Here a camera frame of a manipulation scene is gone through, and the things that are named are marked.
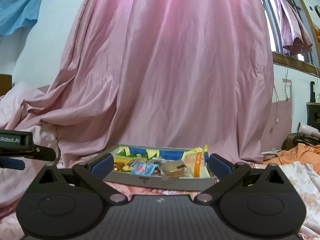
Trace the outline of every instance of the printed logo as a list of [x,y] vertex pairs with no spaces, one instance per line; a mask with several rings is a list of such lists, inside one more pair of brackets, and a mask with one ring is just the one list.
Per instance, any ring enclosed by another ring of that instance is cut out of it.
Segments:
[[159,203],[163,203],[164,201],[165,201],[164,198],[158,198],[158,199],[157,199],[157,202],[159,202]]
[[144,185],[146,185],[147,181],[149,180],[149,178],[145,178],[145,177],[139,177],[139,179],[142,179],[142,183]]
[[20,143],[20,139],[8,138],[8,137],[0,137],[0,142]]

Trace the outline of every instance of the candy wrapper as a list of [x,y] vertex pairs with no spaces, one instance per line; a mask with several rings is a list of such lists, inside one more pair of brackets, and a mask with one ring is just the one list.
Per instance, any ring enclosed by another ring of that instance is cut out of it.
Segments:
[[130,173],[135,175],[149,176],[153,173],[157,166],[158,165],[154,163],[139,162],[133,166],[132,171],[130,171]]
[[113,164],[113,170],[114,171],[122,171],[122,167],[124,166],[123,162],[115,162]]

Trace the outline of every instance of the wooden window sill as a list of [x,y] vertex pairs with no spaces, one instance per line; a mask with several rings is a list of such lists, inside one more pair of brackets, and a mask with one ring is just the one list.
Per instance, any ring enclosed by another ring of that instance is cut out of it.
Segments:
[[273,54],[273,63],[276,65],[289,67],[292,69],[296,69],[296,70],[317,76],[316,67],[309,63],[306,63],[294,57],[290,57],[274,51],[272,52],[272,54]]

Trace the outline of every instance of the hanging clothes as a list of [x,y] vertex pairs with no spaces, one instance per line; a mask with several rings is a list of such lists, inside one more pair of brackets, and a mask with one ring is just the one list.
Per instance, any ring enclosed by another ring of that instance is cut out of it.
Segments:
[[312,41],[299,15],[287,0],[274,0],[284,54],[312,52]]
[[41,0],[0,0],[0,36],[38,21]]
[[260,0],[85,0],[53,84],[4,127],[55,124],[65,166],[118,143],[262,163],[272,92]]

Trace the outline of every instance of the blue snack bag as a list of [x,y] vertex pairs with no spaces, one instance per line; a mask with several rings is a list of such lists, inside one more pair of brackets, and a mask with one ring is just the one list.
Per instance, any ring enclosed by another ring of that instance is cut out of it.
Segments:
[[136,174],[136,175],[151,175],[155,168],[158,166],[158,164],[154,163],[145,163],[145,162],[140,162],[137,163],[133,166],[132,171],[130,171],[131,174]]

